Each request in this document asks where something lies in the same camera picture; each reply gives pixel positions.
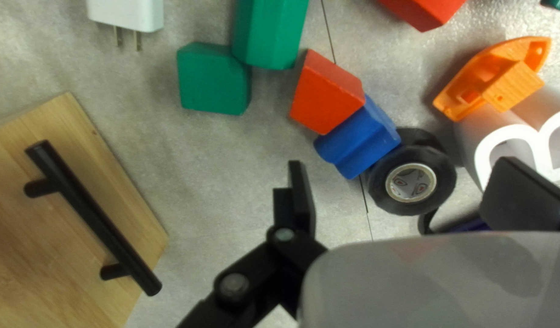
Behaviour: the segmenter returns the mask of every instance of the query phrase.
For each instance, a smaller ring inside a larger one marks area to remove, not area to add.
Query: black plastic part
[[[479,213],[497,231],[560,231],[560,188],[521,160],[501,157]]]
[[[297,222],[301,230],[314,237],[316,233],[316,211],[306,168],[298,160],[289,161],[288,168],[290,172],[288,178],[293,195],[294,221]]]
[[[272,227],[268,231],[267,241],[299,273],[304,274],[313,261],[327,251],[327,248],[315,241],[304,231],[295,231],[289,242],[278,241],[274,234],[281,227]]]
[[[280,270],[280,263],[276,256],[270,252],[266,243],[262,243],[244,257],[237,260],[225,271],[219,273],[213,283],[216,299],[229,308],[246,306],[258,294],[266,293],[270,287],[270,280]],[[248,289],[239,297],[230,298],[220,291],[221,281],[232,273],[239,273],[247,277]]]
[[[400,165],[421,163],[434,171],[436,190],[428,197],[414,203],[403,203],[389,196],[386,191],[387,175]],[[369,194],[375,204],[397,215],[419,215],[431,212],[450,197],[456,186],[456,169],[445,153],[423,145],[401,146],[375,163],[369,175]]]
[[[252,328],[278,304],[296,318],[305,272],[326,248],[314,240],[314,204],[304,165],[290,161],[289,169],[290,188],[273,190],[274,226],[266,242],[221,272],[214,291],[179,328]],[[291,229],[294,237],[278,241],[275,232],[280,228]],[[245,291],[229,296],[220,288],[233,273],[244,275],[249,284]]]
[[[419,231],[420,235],[434,235],[435,232],[430,228],[431,221],[434,219],[436,212],[438,209],[430,211],[428,213],[420,215],[417,219],[417,231]]]
[[[51,190],[60,192],[146,295],[156,295],[162,288],[162,283],[95,202],[50,142],[43,140],[27,148],[25,152],[46,177],[46,181],[38,180],[25,185],[24,190],[28,197],[44,196],[50,194]],[[118,275],[118,267],[115,265],[102,268],[100,275],[123,277]]]

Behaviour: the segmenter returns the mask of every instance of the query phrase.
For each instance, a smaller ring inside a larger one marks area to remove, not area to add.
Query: black electrical tape roll
[[[397,147],[375,163],[369,194],[375,204],[397,215],[437,209],[456,186],[456,169],[436,137],[416,128],[401,128]]]

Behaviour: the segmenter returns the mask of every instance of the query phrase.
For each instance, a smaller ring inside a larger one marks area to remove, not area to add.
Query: black cabinet handle
[[[37,198],[60,192],[118,260],[118,264],[101,268],[101,279],[110,280],[130,275],[146,295],[158,294],[162,283],[79,182],[51,143],[47,140],[37,142],[25,152],[46,177],[27,183],[24,186],[25,194],[30,198]]]

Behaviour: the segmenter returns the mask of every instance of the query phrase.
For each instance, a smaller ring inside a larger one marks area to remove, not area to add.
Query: blue wooden block
[[[389,116],[365,94],[365,105],[326,135],[314,141],[322,159],[347,179],[368,169],[401,143]]]

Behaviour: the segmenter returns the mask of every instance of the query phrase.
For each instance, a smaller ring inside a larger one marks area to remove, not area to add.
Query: wooden block
[[[361,80],[314,50],[308,50],[290,116],[327,134],[365,103]]]
[[[184,108],[241,115],[251,100],[251,68],[229,47],[193,42],[177,51]]]
[[[560,0],[542,0],[541,4],[560,10]]]
[[[294,67],[308,0],[238,0],[232,52],[271,70]]]
[[[0,121],[0,327],[122,327],[140,287],[130,277],[101,280],[101,267],[115,259],[59,193],[33,199],[23,192],[25,183],[43,178],[24,150],[43,139],[151,268],[167,244],[70,93]]]
[[[452,78],[434,107],[454,122],[487,103],[507,111],[544,85],[537,72],[550,49],[550,38],[534,36],[484,49]]]
[[[378,0],[420,32],[446,24],[466,0]]]
[[[366,99],[355,114],[314,141],[320,157],[347,179],[363,173],[401,143],[389,116],[368,95]]]

